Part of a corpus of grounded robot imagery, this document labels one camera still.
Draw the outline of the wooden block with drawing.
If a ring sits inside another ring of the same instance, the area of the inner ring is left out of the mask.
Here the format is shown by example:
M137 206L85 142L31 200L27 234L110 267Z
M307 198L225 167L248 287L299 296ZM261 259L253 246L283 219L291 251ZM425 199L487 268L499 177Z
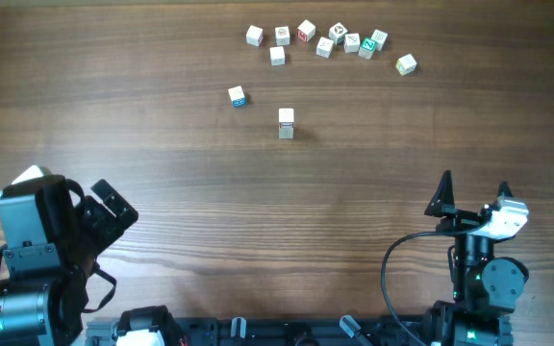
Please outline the wooden block with drawing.
M282 128L279 130L280 139L293 139L294 129L293 128Z

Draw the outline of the wooden block pale picture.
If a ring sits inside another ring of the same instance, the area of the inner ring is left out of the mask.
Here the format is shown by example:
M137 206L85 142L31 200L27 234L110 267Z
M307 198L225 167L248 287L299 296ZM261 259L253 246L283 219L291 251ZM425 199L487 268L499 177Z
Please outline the wooden block pale picture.
M280 123L293 123L294 122L293 108L280 108L278 111L278 119Z

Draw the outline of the wooden block red frame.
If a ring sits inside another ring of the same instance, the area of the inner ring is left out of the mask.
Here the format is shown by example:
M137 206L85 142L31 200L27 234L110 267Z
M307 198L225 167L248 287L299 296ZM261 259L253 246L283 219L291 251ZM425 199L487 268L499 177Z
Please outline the wooden block red frame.
M292 129L294 128L294 123L293 122L280 122L279 123L279 128L280 129Z

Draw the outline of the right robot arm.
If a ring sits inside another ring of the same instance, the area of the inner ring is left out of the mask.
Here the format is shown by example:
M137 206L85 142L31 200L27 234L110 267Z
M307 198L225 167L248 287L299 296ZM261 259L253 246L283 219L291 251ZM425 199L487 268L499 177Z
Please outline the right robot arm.
M449 170L425 212L438 217L437 235L454 238L449 271L453 301L437 301L423 316L421 336L432 345L512 345L509 315L529 279L520 261L494 254L494 245L511 240L528 221L525 202L513 196L508 184L481 210L456 207Z

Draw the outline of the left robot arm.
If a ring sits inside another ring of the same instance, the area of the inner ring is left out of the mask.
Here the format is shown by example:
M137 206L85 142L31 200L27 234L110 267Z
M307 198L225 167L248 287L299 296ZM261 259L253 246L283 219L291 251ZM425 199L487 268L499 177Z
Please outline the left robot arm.
M73 180L46 175L4 188L0 220L0 345L70 345L89 313L87 283L114 284L98 256L139 219L106 181L86 195Z

